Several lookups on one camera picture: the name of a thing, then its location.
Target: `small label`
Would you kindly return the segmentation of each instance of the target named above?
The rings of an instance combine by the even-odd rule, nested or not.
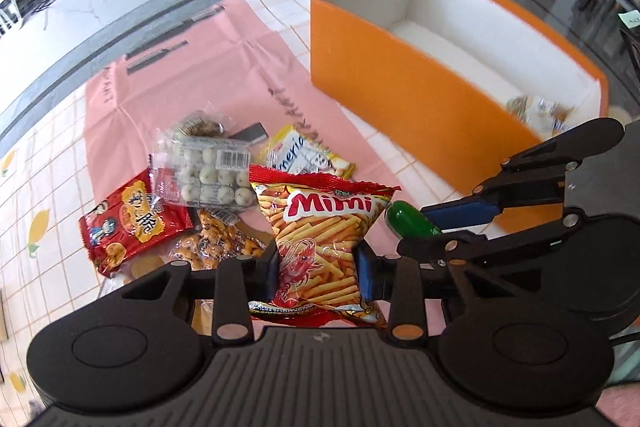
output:
[[[250,156],[247,151],[219,150],[216,158],[216,169],[229,171],[246,171],[249,168]]]
[[[222,208],[216,208],[210,211],[210,213],[211,213],[211,217],[215,217],[216,219],[219,219],[228,227],[240,221],[240,218],[236,216],[236,214],[229,212],[228,210],[223,210]]]

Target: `snack packet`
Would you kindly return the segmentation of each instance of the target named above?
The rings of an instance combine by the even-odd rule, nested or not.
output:
[[[231,212],[200,208],[198,219],[202,229],[181,237],[173,253],[174,259],[187,261],[192,269],[212,270],[228,257],[264,253],[265,244]]]
[[[79,220],[89,259],[109,276],[120,264],[192,227],[187,209],[151,193],[149,169],[112,192]]]
[[[287,125],[269,140],[261,163],[289,174],[326,172],[346,180],[356,167],[300,134],[293,125]]]
[[[400,187],[259,165],[250,166],[249,179],[280,253],[280,285],[268,306],[297,314],[311,305],[383,323],[378,307],[360,295],[351,251]]]

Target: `cardboard box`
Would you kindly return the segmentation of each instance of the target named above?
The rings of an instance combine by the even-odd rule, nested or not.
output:
[[[606,114],[606,76],[510,0],[312,0],[311,80],[467,195],[542,139],[505,110],[521,94]],[[508,210],[509,232],[560,205]]]

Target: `screw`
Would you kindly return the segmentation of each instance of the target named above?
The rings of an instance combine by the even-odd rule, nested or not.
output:
[[[571,227],[574,227],[578,224],[578,220],[578,216],[576,216],[575,214],[569,214],[562,220],[562,224],[570,229]]]

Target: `tile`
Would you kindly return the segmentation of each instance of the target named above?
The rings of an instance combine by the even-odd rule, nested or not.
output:
[[[285,30],[283,32],[280,32],[280,36],[294,55],[298,56],[308,52],[305,43],[300,40],[300,38],[293,30]]]
[[[31,174],[35,174],[49,164],[51,160],[51,144],[36,152],[31,159]]]
[[[27,418],[27,414],[24,410],[24,407],[22,407],[22,409],[13,409],[12,412],[14,413],[15,421],[19,426],[27,425],[27,423],[29,422],[29,419]]]
[[[79,140],[84,136],[84,120],[78,120],[74,124],[74,137],[73,141]]]
[[[300,39],[305,43],[305,46],[308,49],[311,49],[311,22],[295,26],[293,31],[297,33]]]
[[[74,128],[69,127],[65,132],[54,138],[51,144],[51,158],[58,156],[74,142]]]
[[[378,153],[384,162],[402,156],[394,143],[380,132],[368,138],[367,142],[369,142],[369,145],[373,147],[373,150]]]
[[[401,170],[396,176],[400,181],[402,190],[414,198],[417,208],[427,206],[428,204],[440,203],[435,194],[431,192],[430,188],[420,177],[418,171],[412,166]]]
[[[77,174],[78,186],[80,187],[80,198],[82,204],[94,201],[94,188],[89,177],[89,169],[85,167]]]
[[[65,271],[62,269],[62,264],[57,264],[51,270],[44,272],[40,279],[42,280],[42,291],[49,311],[49,318],[53,322],[52,312],[71,300],[69,289],[66,287]]]
[[[58,188],[76,172],[74,148],[65,149],[51,162],[52,187]]]
[[[35,254],[38,258],[40,273],[46,272],[62,261],[57,227],[47,230],[44,237],[38,241],[38,249]]]
[[[311,72],[311,53],[304,53],[298,55],[298,60],[305,67],[305,70]]]
[[[64,108],[53,119],[53,137],[59,136],[66,131],[76,121],[76,103],[72,103]]]
[[[447,182],[441,179],[435,172],[431,171],[428,167],[420,162],[416,162],[415,169],[420,174],[420,177],[427,183],[433,193],[439,197],[442,201],[446,200],[455,189],[451,187]]]
[[[81,206],[76,177],[68,179],[53,192],[53,202],[58,220],[64,219]]]
[[[31,178],[31,201],[40,203],[53,191],[51,169],[41,169]]]
[[[19,331],[27,327],[29,320],[27,318],[27,310],[24,306],[24,290],[17,291],[7,299],[7,309],[9,311],[9,320],[11,320],[12,329]]]
[[[9,229],[0,236],[0,264],[12,259],[17,253],[15,246],[15,229]]]
[[[31,211],[25,216],[22,216],[20,219],[18,219],[18,224],[16,226],[17,250],[27,248],[27,244],[29,242],[29,229],[31,228],[31,219]]]
[[[84,247],[78,220],[82,217],[82,209],[78,208],[73,214],[65,217],[58,223],[58,237],[60,238],[60,251],[63,257]]]
[[[20,363],[23,368],[27,368],[27,349],[31,342],[31,331],[29,328],[24,328],[23,330],[15,333],[15,344],[18,347],[18,358],[20,359]]]
[[[36,153],[38,151],[41,151],[44,146],[51,143],[52,139],[53,139],[52,127],[50,126],[50,124],[47,124],[46,126],[41,128],[39,131],[37,131],[35,135],[35,140],[34,140],[33,152]]]
[[[84,122],[86,117],[86,100],[81,98],[76,102],[76,121]]]
[[[73,305],[71,304],[71,302],[68,302],[63,306],[60,306],[60,308],[58,308],[57,310],[53,310],[52,312],[50,312],[49,318],[51,319],[51,322],[55,322],[56,320],[61,319],[62,317],[68,315],[69,313],[72,313],[73,311]]]
[[[77,310],[82,308],[83,306],[87,306],[87,304],[91,304],[98,298],[98,293],[100,292],[100,286],[96,286],[90,289],[87,293],[82,294],[77,297],[73,301],[74,309]]]
[[[84,139],[79,139],[74,143],[74,155],[76,157],[76,169],[86,167],[86,143]]]
[[[49,325],[49,317],[45,316],[37,321],[31,323],[31,333],[35,337],[38,333],[40,333],[46,326]]]
[[[17,201],[18,219],[25,216],[32,207],[31,204],[31,186],[29,183],[18,188],[15,199]]]
[[[22,284],[30,283],[40,275],[38,261],[29,256],[28,250],[22,250],[18,254],[18,270],[20,270],[20,282]]]
[[[376,134],[378,131],[375,129],[375,127],[370,126],[367,122],[365,122],[362,118],[360,118],[359,116],[357,116],[356,114],[353,114],[349,109],[347,109],[346,107],[342,107],[340,106],[340,109],[342,110],[342,112],[346,115],[346,117],[351,120],[351,123],[354,124],[355,128],[358,130],[358,132],[360,134],[362,134],[362,137],[367,139],[367,138],[371,138],[374,134]]]
[[[386,166],[389,167],[389,170],[393,172],[393,174],[396,174],[396,172],[401,171],[407,165],[409,165],[409,161],[404,156],[402,156],[402,154],[399,156],[396,156],[395,158],[391,158],[385,163],[386,163]]]
[[[66,280],[71,298],[75,299],[98,284],[94,265],[87,259],[86,252],[79,250],[63,261]]]
[[[270,23],[278,22],[276,17],[274,17],[273,14],[266,8],[258,8],[257,10],[255,10],[255,14],[258,16],[258,19],[260,19],[267,25],[269,25]]]
[[[15,420],[14,413],[11,409],[0,411],[0,422],[2,422],[2,427],[21,427]]]
[[[2,298],[11,297],[21,287],[22,281],[20,281],[20,261],[18,256],[10,259],[2,268],[2,278],[4,280],[4,287],[2,289]]]

